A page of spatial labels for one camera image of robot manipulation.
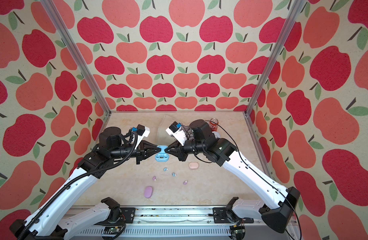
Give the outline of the aluminium frame post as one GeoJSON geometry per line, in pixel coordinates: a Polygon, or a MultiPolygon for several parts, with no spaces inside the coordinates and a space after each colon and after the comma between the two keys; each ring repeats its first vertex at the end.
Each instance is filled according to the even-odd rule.
{"type": "Polygon", "coordinates": [[[69,30],[63,21],[63,18],[61,17],[56,8],[56,5],[53,3],[53,1],[40,1],[40,2],[44,7],[48,17],[52,21],[54,27],[61,36],[61,39],[64,41],[72,58],[77,64],[78,69],[80,70],[81,74],[85,77],[85,80],[87,81],[87,84],[92,90],[93,95],[95,96],[96,100],[99,102],[101,108],[103,109],[105,116],[110,117],[112,111],[110,110],[107,101],[105,100],[103,94],[101,93],[101,90],[95,78],[90,72],[83,55],[81,54],[79,48],[77,47],[76,43],[71,37],[69,30]]]}
{"type": "Polygon", "coordinates": [[[303,5],[307,1],[292,1],[293,5],[291,6],[288,16],[285,19],[284,25],[279,33],[279,36],[277,38],[277,41],[273,47],[273,50],[271,51],[271,54],[269,56],[269,60],[267,61],[267,64],[264,68],[263,73],[259,77],[259,81],[257,84],[257,87],[254,91],[253,96],[250,98],[249,105],[247,107],[247,110],[244,113],[244,117],[248,118],[251,114],[251,111],[254,109],[255,104],[257,103],[257,100],[261,94],[261,91],[264,88],[265,82],[269,79],[269,75],[273,70],[273,67],[277,61],[277,57],[280,55],[282,50],[285,50],[285,42],[287,38],[289,37],[289,34],[300,15],[300,11],[303,7],[303,5]]]}

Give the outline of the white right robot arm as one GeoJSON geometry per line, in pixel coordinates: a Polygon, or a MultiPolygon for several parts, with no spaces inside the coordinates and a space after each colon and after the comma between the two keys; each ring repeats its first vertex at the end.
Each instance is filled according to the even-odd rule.
{"type": "Polygon", "coordinates": [[[216,137],[204,120],[193,121],[189,126],[173,122],[166,132],[176,139],[166,148],[167,154],[182,162],[188,155],[203,154],[210,162],[237,176],[260,197],[256,202],[232,198],[225,210],[231,223],[241,223],[245,218],[256,219],[278,233],[286,231],[295,214],[299,190],[271,179],[243,156],[232,139],[216,137]]]}

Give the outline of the pink earbud charging case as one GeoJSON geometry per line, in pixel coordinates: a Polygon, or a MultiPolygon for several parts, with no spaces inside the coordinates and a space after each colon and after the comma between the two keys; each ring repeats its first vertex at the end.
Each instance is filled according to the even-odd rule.
{"type": "Polygon", "coordinates": [[[189,168],[191,169],[191,170],[196,170],[196,169],[198,169],[199,168],[199,163],[196,163],[196,162],[190,162],[189,163],[189,168]]]}

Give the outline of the right aluminium frame post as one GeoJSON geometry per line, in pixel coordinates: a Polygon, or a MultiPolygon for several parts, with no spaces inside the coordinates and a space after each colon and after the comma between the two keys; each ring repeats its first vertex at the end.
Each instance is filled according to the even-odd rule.
{"type": "Polygon", "coordinates": [[[248,118],[251,114],[251,111],[254,109],[255,104],[257,103],[257,100],[261,94],[261,91],[264,88],[265,82],[269,79],[269,75],[273,70],[273,67],[277,61],[277,57],[280,55],[282,50],[285,50],[285,42],[287,38],[289,37],[289,34],[300,15],[300,11],[303,7],[303,5],[307,1],[292,1],[293,5],[291,6],[288,16],[285,19],[284,25],[279,33],[279,36],[277,38],[277,41],[273,47],[273,50],[271,51],[271,54],[269,56],[269,60],[267,61],[267,64],[264,68],[263,73],[259,77],[259,81],[257,84],[257,87],[254,91],[253,96],[250,98],[249,105],[247,107],[247,110],[244,113],[244,117],[248,118]]]}

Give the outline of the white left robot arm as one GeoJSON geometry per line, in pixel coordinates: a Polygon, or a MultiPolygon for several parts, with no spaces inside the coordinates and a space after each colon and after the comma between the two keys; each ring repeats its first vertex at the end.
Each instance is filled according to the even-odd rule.
{"type": "Polygon", "coordinates": [[[106,128],[99,135],[99,143],[83,157],[68,180],[35,213],[25,220],[15,220],[9,228],[11,233],[19,240],[69,240],[97,223],[124,225],[120,204],[110,197],[70,220],[63,216],[107,171],[130,158],[139,164],[159,152],[156,145],[144,140],[149,134],[150,129],[142,125],[125,135],[118,127],[106,128]]]}

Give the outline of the left aluminium frame post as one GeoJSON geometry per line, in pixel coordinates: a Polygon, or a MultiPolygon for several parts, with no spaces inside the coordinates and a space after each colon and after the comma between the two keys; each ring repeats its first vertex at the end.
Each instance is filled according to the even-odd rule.
{"type": "Polygon", "coordinates": [[[53,1],[40,1],[40,2],[44,7],[48,17],[52,21],[54,27],[61,36],[61,39],[64,41],[72,58],[77,64],[78,69],[80,70],[81,74],[85,77],[85,80],[87,81],[87,84],[92,90],[93,95],[95,96],[96,100],[99,102],[101,108],[103,109],[105,116],[110,117],[112,111],[110,110],[107,101],[105,100],[103,94],[101,93],[101,90],[95,78],[90,72],[83,55],[81,54],[79,48],[77,47],[76,43],[71,37],[69,30],[63,21],[63,18],[61,17],[56,8],[56,5],[53,3],[53,1]]]}

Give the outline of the blue earbud charging case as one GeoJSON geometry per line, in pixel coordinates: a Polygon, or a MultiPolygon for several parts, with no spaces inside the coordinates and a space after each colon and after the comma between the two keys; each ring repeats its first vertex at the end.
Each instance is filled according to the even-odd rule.
{"type": "Polygon", "coordinates": [[[155,160],[161,163],[167,162],[170,158],[169,154],[167,154],[165,151],[167,149],[167,146],[159,145],[157,146],[157,148],[159,152],[155,155],[155,160]]]}

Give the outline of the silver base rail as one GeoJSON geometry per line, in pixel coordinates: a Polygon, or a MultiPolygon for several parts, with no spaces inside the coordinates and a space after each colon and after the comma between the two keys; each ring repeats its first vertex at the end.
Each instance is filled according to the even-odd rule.
{"type": "Polygon", "coordinates": [[[76,240],[292,240],[291,227],[283,233],[270,229],[262,220],[228,220],[224,206],[125,206],[125,228],[93,225],[76,240]]]}

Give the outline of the yellow can white lid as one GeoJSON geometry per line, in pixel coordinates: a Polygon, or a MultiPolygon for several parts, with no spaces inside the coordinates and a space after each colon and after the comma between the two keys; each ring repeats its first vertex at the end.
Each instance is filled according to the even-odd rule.
{"type": "Polygon", "coordinates": [[[221,135],[218,132],[213,132],[213,134],[215,135],[216,138],[221,138],[221,135]]]}

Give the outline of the red cola can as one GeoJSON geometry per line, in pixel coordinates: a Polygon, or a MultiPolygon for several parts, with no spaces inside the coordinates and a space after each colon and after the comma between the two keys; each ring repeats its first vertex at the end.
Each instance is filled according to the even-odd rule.
{"type": "Polygon", "coordinates": [[[211,130],[213,132],[216,132],[218,130],[218,126],[219,126],[219,121],[215,118],[212,118],[210,121],[209,121],[209,126],[211,128],[211,130]]]}

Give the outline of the purple earbud charging case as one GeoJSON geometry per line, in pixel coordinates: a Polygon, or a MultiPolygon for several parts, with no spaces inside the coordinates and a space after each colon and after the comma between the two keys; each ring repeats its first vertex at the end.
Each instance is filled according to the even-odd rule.
{"type": "Polygon", "coordinates": [[[153,195],[153,187],[152,186],[147,186],[144,190],[144,197],[149,199],[152,195],[153,195]]]}

